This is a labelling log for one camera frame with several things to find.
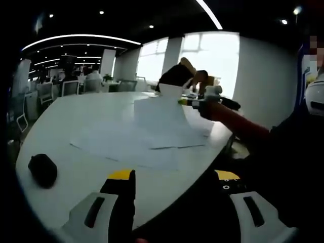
ceiling light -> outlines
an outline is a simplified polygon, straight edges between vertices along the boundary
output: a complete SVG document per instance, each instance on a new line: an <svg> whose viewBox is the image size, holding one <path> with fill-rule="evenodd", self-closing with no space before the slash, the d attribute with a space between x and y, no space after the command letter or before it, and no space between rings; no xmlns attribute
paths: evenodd
<svg viewBox="0 0 324 243"><path fill-rule="evenodd" d="M49 67L46 67L46 68L51 68L51 67L57 67L58 65L54 65L54 66L49 66Z"/></svg>
<svg viewBox="0 0 324 243"><path fill-rule="evenodd" d="M101 57L77 57L77 58L98 58L98 59L101 59Z"/></svg>
<svg viewBox="0 0 324 243"><path fill-rule="evenodd" d="M298 15L300 14L300 12L302 11L302 7L301 6L298 6L294 9L294 15Z"/></svg>
<svg viewBox="0 0 324 243"><path fill-rule="evenodd" d="M44 62L39 62L39 63L36 63L35 66L37 66L37 65L39 65L39 64L47 63L47 62L54 62L54 61L58 61L58 60L60 60L60 59L58 58L58 59L48 60L48 61L44 61Z"/></svg>
<svg viewBox="0 0 324 243"><path fill-rule="evenodd" d="M213 21L213 23L216 25L218 29L223 29L220 22L214 15L213 11L207 6L207 4L203 0L196 0L196 2L205 10L205 12L208 14L210 19Z"/></svg>
<svg viewBox="0 0 324 243"><path fill-rule="evenodd" d="M75 65L79 65L79 64L96 64L95 62L77 62L75 63Z"/></svg>
<svg viewBox="0 0 324 243"><path fill-rule="evenodd" d="M59 38L65 38L65 37L97 37L97 38L115 39L116 41L122 41L122 42L128 42L128 43L132 43L132 44L136 44L136 45L141 45L141 43L134 42L134 41L129 40L129 39L123 39L123 38L112 37L112 36L107 36L107 35L99 35L99 34L66 34L66 35L58 35L58 36L54 36L54 37L49 37L49 38L46 38L46 39L38 40L38 41L36 41L34 43L31 43L31 44L25 46L21 50L22 51L23 50L26 50L27 48L32 47L32 46L34 46L36 44L39 44L39 43L42 43L42 42L46 42L46 41L50 41L52 39L59 39Z"/></svg>

black ceiling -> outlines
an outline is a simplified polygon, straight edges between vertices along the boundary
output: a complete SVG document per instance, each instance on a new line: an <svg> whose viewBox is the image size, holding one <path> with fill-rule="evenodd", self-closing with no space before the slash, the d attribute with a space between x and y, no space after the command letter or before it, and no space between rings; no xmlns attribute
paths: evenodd
<svg viewBox="0 0 324 243"><path fill-rule="evenodd" d="M299 4L298 0L205 2L218 18L224 31L239 32L242 36L262 39L294 52L300 47L300 29L305 24L305 18L303 13L296 23L293 9ZM21 48L40 39L65 34L100 34L147 43L189 32L217 31L196 0L91 1L91 4L55 1L48 4L48 7L31 8L29 16L26 21L30 24L21 40ZM282 25L280 19L287 19L288 25ZM34 64L59 58L65 53L82 56L87 52L87 56L102 56L104 49L114 47L117 47L115 50L117 55L120 55L125 50L139 46L93 37L60 38L32 46L22 52L22 57L31 59Z"/></svg>

